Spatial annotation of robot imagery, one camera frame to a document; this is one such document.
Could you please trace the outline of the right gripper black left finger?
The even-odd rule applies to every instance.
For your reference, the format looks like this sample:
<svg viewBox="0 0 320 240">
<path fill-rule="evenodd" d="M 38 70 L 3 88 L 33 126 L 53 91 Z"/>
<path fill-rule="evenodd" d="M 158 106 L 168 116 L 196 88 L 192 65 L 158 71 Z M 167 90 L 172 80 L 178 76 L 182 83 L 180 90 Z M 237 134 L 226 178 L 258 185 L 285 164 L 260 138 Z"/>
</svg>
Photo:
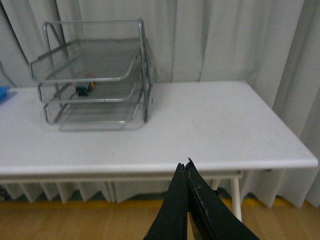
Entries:
<svg viewBox="0 0 320 240">
<path fill-rule="evenodd" d="M 186 240 L 188 236 L 188 187 L 185 166 L 176 167 L 160 210 L 145 240 Z"/>
</svg>

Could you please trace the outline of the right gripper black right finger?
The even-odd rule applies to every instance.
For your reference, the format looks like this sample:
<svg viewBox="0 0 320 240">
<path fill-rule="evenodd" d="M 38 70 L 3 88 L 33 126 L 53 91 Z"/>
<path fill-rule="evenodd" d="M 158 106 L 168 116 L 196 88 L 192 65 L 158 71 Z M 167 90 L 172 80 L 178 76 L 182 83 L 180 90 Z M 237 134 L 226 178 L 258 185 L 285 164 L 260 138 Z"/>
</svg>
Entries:
<svg viewBox="0 0 320 240">
<path fill-rule="evenodd" d="M 257 240 L 206 183 L 192 160 L 186 165 L 188 210 L 204 240 Z"/>
</svg>

